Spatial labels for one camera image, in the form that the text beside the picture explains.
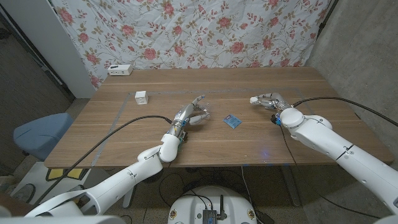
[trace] power strip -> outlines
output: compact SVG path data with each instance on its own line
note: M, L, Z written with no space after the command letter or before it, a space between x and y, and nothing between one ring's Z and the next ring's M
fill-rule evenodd
M132 65L111 65L108 68L110 75L130 75L132 72Z

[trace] blue card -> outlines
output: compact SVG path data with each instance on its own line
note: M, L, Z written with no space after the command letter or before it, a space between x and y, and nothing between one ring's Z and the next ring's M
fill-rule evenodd
M238 125L242 123L240 119L233 115L228 115L226 118L223 119L225 123L227 123L231 128L235 129Z

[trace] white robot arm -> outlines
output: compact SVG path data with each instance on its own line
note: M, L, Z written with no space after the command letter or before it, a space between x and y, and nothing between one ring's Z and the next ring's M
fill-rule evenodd
M140 153L138 162L92 188L67 192L51 198L30 211L26 217L102 215L136 184L160 172L163 169L162 162L171 162L175 159L178 146L186 134L183 130L186 123L198 124L209 116L209 113L204 110L205 114L190 117L194 110L203 111L203 107L197 103L204 97L204 95L199 96L192 103L183 107L176 114L169 131L163 135L161 140L163 144ZM75 200L80 200L83 205L78 207Z
M293 139L332 158L372 191L392 213L398 215L396 170L336 134L327 119L317 115L303 115L278 93L254 96L250 103L262 105L266 109L277 109L275 123L287 128Z

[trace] chair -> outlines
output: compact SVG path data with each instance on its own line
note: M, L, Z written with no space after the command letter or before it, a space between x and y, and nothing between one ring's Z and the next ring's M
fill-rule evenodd
M36 119L14 130L14 142L23 151L44 161L72 122L73 119L68 113Z

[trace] wire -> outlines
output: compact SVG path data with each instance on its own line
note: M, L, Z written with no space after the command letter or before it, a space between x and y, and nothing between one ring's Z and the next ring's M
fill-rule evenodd
M132 224L132 218L131 218L131 216L129 216L129 215L122 215L122 216L120 216L120 218L123 218L123 217L129 217L129 219L130 219L130 224Z
M247 185L247 183L246 183L246 180L244 179L243 166L241 166L241 171L242 171L242 179L243 179L243 182L244 182L244 186L246 187L246 190L248 191L250 204L253 206L254 211L255 211L256 213L259 213L259 210L256 209L256 206L253 205L253 203L252 203L252 201L251 201L250 191L249 191L248 185ZM260 218L259 218L257 215L256 215L256 219L257 219L257 221L258 221L260 224L264 224L264 223L260 220Z
M171 208L171 205L170 205L169 203L167 203L166 200L163 198L163 195L162 195L162 192L161 192L161 186L162 186L162 184L163 184L163 181L164 181L165 179L167 179L168 177L170 177L171 175L177 175L177 176L179 176L180 179L181 179L182 184L185 186L185 182L184 182L184 180L182 179L182 176L181 176L180 174L178 174L178 173L171 173L171 174L167 175L165 178L163 178L162 181L160 181L160 184L159 184L159 195L160 195L161 199L163 200L163 202L164 202L166 205L168 205L170 208ZM211 209L213 209L213 202L211 202L211 200L210 200L208 197L202 196L202 195L197 195L193 190L190 190L190 191L192 191L193 194L184 194L184 195L179 196L177 199L179 199L180 197L184 197L184 196L196 196L196 197L198 197L198 198L205 204L205 208L206 208L206 210L207 210L206 202L202 199L202 197L203 197L203 198L209 200L210 205L211 205Z
M144 218L142 218L142 224L144 224L145 216L147 215L147 210L148 210L148 205L147 205L147 207L145 208Z
M212 172L212 174L204 175L201 173L202 171ZM228 179L224 178L223 172L230 172L230 173L235 174L237 177L239 177L240 180L242 180L242 183L237 182L237 183L232 184ZM219 170L211 171L211 170L205 170L205 169L201 168L201 169L199 169L199 174L201 175L201 178L199 179L199 181L201 181L205 178L211 178L212 179L212 181L210 181L211 184L216 183L217 185L221 185L221 186L224 186L227 188L232 188L239 193L246 192L246 188L244 187L241 174L238 174L237 172L235 172L233 170L219 169Z
M360 108L366 109L367 111L370 111L370 112L372 112L372 113L378 115L378 116L381 117L382 119L385 119L386 121L388 121L388 122L390 122L391 124L393 124L393 125L395 125L395 126L398 127L398 123L397 123L397 122L391 120L390 118L384 116L383 114L380 114L379 112L377 112L377 111L375 111L375 110L372 110L371 108L368 108L367 106L361 105L361 104L359 104L359 103L357 103L357 102L353 102L353 101L351 101L351 100L347 100L347 99L340 98L340 97L322 96L322 97L308 98L308 99L300 100L300 101L294 103L294 104L293 104L293 107L296 107L296 106L298 106L298 105L300 105L300 104L302 104L302 103L304 103L304 102L311 101L311 100L341 100L341 101L345 101L345 102L347 102L347 103L351 103L351 104L353 104L353 105L355 105L355 106L358 106L358 107L360 107Z
M359 212L359 211L356 211L356 210L353 210L353 209L350 209L350 208L346 208L346 207L344 207L344 206L342 206L342 205L339 205L339 204L337 204L337 203L335 203L335 202L332 202L331 200L327 199L326 197L324 197L323 195L321 195L320 193L318 193L318 191L315 190L314 186L311 185L310 182L308 182L308 180L307 180L307 179L305 178L305 176L303 175L301 169L300 169L299 166L297 165L296 160L294 159L294 156L293 156L293 154L292 154L292 151L290 150L289 145L287 144L284 130L282 129L281 126L279 126L279 127L280 127L280 130L282 131L282 135L283 135L283 137L284 137L284 141L285 141L285 144L286 144L286 148L289 150L290 156L292 156L292 159L293 159L293 161L294 161L294 164L295 164L295 166L297 167L298 171L300 172L300 175L303 177L304 182L305 182L305 183L306 183L306 184L307 184L319 197L321 197L321 198L323 198L324 200L326 200L327 202L332 203L333 205L335 205L335 206L337 206L337 207L339 207L339 208L345 209L345 210L347 210L347 211L354 212L354 213L357 213L357 214L360 214L360 215L366 215L367 217L372 217L372 218L380 219L380 217L375 216L375 215L369 215L369 214L366 214L366 213L363 213L363 212Z
M102 144L102 142L104 142L105 140L107 140L107 138L111 137L114 133L118 132L120 129L126 127L127 125L138 121L139 119L145 119L145 118L162 118L165 119L169 124L172 123L172 121L164 116L159 116L159 115L148 115L148 116L142 116L139 118L134 118L131 121L128 121L127 123L125 123L124 125L116 128L114 131L112 131L111 133L107 134L102 140L100 140L94 147L92 147L88 152L86 152L86 154L84 154L84 156L82 156L79 160L77 160L74 165L72 165L71 167L69 167L69 169L64 172L62 174L62 176L57 179L57 181L54 182L54 184L51 185L51 187L49 187L43 194L42 196L40 196L39 199L37 199L37 201L33 204L34 207L37 207L39 205L39 203L43 200L43 198L64 178L66 177L69 172L71 170L73 170L83 159L85 159L90 153L92 153L98 146L100 146Z
M200 198L200 200L205 204L206 210L207 210L207 205L206 205L205 201L203 201L203 199L202 199L201 197L204 197L204 198L206 198L207 200L209 200L209 202L210 202L210 209L211 209L211 210L213 209L213 203L211 202L210 199L208 199L208 198L205 197L205 196L197 195L192 189L191 189L190 191L192 191L192 193L193 193L194 195L196 195L196 196L198 196L198 197Z
M213 172L213 174L212 174L212 175L203 175L200 171ZM205 170L205 169L201 168L201 169L199 170L199 172L200 172L200 175L202 176L202 177L200 178L199 181L201 181L201 180L203 180L203 179L205 179L205 178L213 178L213 181L210 182L210 184L223 185L223 186L229 185L229 186L227 186L227 187L232 188L232 189L234 189L234 190L237 191L237 192L246 192L246 193L248 194L249 199L251 199L251 195L250 195L250 193L249 193L249 191L248 191L248 188L246 188L246 185L244 184L245 181L244 181L244 179L243 179L243 177L242 177L241 174L238 174L237 172L235 172L235 171L233 171L233 170L226 170L226 169L215 170L215 168L213 168L213 170ZM238 176L239 179L242 180L243 189L240 190L240 189L237 189L237 188L234 186L234 185L236 185L236 184L241 184L241 183L239 183L239 182L234 183L234 184L230 184L229 181L223 177L223 175L222 175L223 172L234 173L236 176ZM217 176L216 174L218 174L218 175L222 178L221 180L219 180L219 181L221 181L221 182L218 182L217 180L214 180L214 178L216 178L216 176ZM257 221L258 221L260 224L261 224L261 223L264 223L264 222L260 219L260 217L262 217L263 215L266 215L266 214L260 212L260 210L256 207L256 204L255 204L253 201L252 201L252 206L253 206L253 209L254 209L254 211L255 211L255 213L256 213Z
M182 184L185 186L185 182L184 182L184 180L182 179L182 176L181 176L180 174L178 174L178 173L171 173L171 174L167 175L165 178L163 178L162 181L160 181L159 188L158 188L158 190L159 190L159 195L160 195L160 197L162 198L163 202L164 202L166 205L168 205L170 208L171 208L172 206L171 206L169 203L167 203L166 200L163 198L162 192L160 191L160 188L161 188L161 186L162 186L162 184L163 184L163 181L164 181L165 179L167 179L168 177L170 177L171 175L177 175L177 176L179 176L180 179L181 179Z
M206 197L206 196L197 195L197 194L183 194L183 195L179 196L177 199L179 199L180 197L184 197L184 196L197 196L198 198L203 197L203 198L209 200L209 202L210 202L210 208L213 209L213 202L211 202L211 200L210 200L208 197Z
M244 186L246 187L246 190L248 191L250 204L252 204L252 202L251 202L251 196L250 196L250 191L249 191L248 185L246 184L246 180L244 179L243 166L241 166L241 170L242 170L242 179L243 179L243 182L244 182Z

